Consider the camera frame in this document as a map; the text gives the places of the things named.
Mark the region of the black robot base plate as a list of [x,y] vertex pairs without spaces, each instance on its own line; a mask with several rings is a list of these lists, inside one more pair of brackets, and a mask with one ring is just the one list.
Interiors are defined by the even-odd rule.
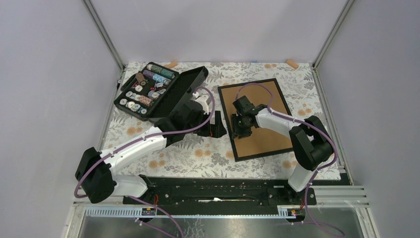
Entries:
[[150,203],[160,211],[245,214],[269,214],[278,205],[291,205],[303,209],[316,205],[315,187],[347,185],[346,181],[316,181],[309,191],[295,192],[284,179],[210,179],[210,178],[157,178],[146,177],[147,191],[137,197],[122,198],[124,205]]

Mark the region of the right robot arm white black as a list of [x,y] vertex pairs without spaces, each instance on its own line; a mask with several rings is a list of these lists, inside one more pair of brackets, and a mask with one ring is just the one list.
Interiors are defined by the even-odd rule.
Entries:
[[264,104],[255,106],[246,96],[236,99],[233,106],[236,113],[231,116],[232,138],[246,138],[252,135],[253,128],[265,128],[291,140],[298,164],[288,179],[284,198],[290,204],[297,204],[320,164],[336,150],[324,125],[316,116],[300,120]]

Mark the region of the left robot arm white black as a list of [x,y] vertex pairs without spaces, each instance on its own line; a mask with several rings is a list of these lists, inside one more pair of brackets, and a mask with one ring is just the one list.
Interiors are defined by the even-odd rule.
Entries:
[[87,198],[91,203],[103,202],[110,196],[133,196],[139,202],[152,201],[154,191],[146,182],[135,176],[120,175],[120,171],[134,161],[182,141],[187,134],[220,138],[226,132],[222,122],[210,123],[220,116],[215,107],[214,95],[195,95],[193,100],[161,118],[139,136],[116,147],[98,151],[94,147],[83,152],[75,172],[78,183],[74,190],[76,198]]

